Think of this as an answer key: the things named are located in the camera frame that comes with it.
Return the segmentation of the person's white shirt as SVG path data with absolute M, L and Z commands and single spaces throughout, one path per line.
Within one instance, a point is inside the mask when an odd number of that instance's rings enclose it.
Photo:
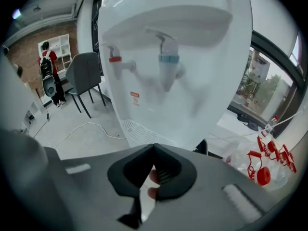
M 0 51 L 0 129 L 19 129 L 32 102 L 31 90 Z

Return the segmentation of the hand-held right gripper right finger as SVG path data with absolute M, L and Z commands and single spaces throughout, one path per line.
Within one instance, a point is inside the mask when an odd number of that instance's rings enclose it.
M 220 159 L 146 145 L 158 171 L 155 208 L 144 231 L 270 231 L 285 201 Z

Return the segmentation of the white tap with red band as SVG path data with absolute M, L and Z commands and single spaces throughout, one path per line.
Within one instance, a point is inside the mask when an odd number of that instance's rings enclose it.
M 132 73 L 136 70 L 136 63 L 134 60 L 128 60 L 127 62 L 122 61 L 118 47 L 112 44 L 107 44 L 106 47 L 110 51 L 109 63 L 113 68 L 117 80 L 120 80 L 123 70 L 128 70 Z

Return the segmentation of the person's right hand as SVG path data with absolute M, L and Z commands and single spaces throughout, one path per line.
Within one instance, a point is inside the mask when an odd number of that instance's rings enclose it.
M 151 170 L 149 174 L 149 179 L 157 185 L 157 187 L 149 187 L 147 191 L 148 196 L 155 200 L 157 191 L 160 187 L 159 177 L 158 177 L 156 169 Z

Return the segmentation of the grey blue chair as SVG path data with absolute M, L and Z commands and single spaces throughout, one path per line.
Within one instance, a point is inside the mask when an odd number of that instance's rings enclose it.
M 102 102 L 104 105 L 106 105 L 100 87 L 100 83 L 102 82 L 102 80 L 101 80 L 99 57 L 97 53 L 86 52 L 75 55 L 69 67 L 66 70 L 65 77 L 73 87 L 68 91 L 68 93 L 71 95 L 77 109 L 81 111 L 79 105 L 77 104 L 76 99 L 79 100 L 89 118 L 91 118 L 91 116 L 81 99 L 81 95 L 83 93 L 88 92 L 89 94 L 91 94 L 90 90 L 93 89 L 94 87 L 97 87 Z

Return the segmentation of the white tap with blue band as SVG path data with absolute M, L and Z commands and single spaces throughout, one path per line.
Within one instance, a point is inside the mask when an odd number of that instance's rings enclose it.
M 186 72 L 184 65 L 180 62 L 179 45 L 174 37 L 162 31 L 150 27 L 145 31 L 161 41 L 158 54 L 159 80 L 163 90 L 169 92 L 174 81 L 183 77 Z

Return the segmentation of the grey white hanging device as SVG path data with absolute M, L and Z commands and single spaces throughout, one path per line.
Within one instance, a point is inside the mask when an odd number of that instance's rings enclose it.
M 42 85 L 45 94 L 48 97 L 52 97 L 56 93 L 56 82 L 53 76 L 47 76 L 42 80 Z

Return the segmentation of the white drip tray grille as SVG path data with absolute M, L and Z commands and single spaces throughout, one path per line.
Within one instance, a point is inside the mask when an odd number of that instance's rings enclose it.
M 170 140 L 131 119 L 121 120 L 122 130 L 126 136 L 130 147 L 136 147 L 144 144 L 165 144 L 177 146 L 173 140 Z

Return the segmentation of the white bookshelf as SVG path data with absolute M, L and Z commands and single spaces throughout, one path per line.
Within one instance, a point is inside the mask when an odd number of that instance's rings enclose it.
M 38 43 L 38 53 L 40 57 L 42 57 L 43 53 L 42 45 L 46 41 L 49 42 L 50 50 L 55 52 L 58 59 L 61 59 L 63 66 L 62 71 L 65 71 L 72 61 L 69 34 L 64 34 L 50 39 L 46 39 Z

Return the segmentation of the black green backpack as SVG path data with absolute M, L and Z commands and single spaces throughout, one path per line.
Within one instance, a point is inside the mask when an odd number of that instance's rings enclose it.
M 44 80 L 53 75 L 53 63 L 50 58 L 51 51 L 48 50 L 46 55 L 40 60 L 40 76 Z

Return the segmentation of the white window ledge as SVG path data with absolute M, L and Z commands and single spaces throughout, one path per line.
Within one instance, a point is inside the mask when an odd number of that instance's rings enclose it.
M 261 134 L 250 129 L 237 115 L 226 110 L 220 120 L 206 134 L 208 151 L 224 157 L 227 151 L 237 148 L 240 143 L 253 144 Z

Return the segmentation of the black bag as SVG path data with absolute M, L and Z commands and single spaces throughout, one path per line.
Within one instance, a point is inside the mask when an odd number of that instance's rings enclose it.
M 253 122 L 247 115 L 237 115 L 237 119 L 244 123 L 248 128 L 250 128 L 253 131 L 258 131 L 258 125 Z

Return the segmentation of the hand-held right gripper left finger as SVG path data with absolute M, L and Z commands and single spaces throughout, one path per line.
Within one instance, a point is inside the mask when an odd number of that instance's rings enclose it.
M 143 147 L 91 157 L 61 160 L 51 151 L 51 170 L 56 186 L 68 204 L 76 231 L 136 231 L 154 210 L 148 190 L 154 184 L 141 179 L 137 195 L 119 195 L 110 180 L 120 180 L 121 167 L 113 164 Z

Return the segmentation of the pile of clear plastic bottles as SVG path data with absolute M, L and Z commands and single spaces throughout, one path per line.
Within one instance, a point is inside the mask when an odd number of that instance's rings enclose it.
M 290 176 L 280 162 L 256 151 L 236 150 L 223 160 L 269 192 L 283 187 Z

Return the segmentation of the small clear bottle red cap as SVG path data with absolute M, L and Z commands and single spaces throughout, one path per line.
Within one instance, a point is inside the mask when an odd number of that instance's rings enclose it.
M 279 120 L 279 117 L 277 115 L 275 115 L 266 125 L 265 130 L 269 130 L 271 131 L 274 127 L 274 125 L 276 125 L 277 121 Z

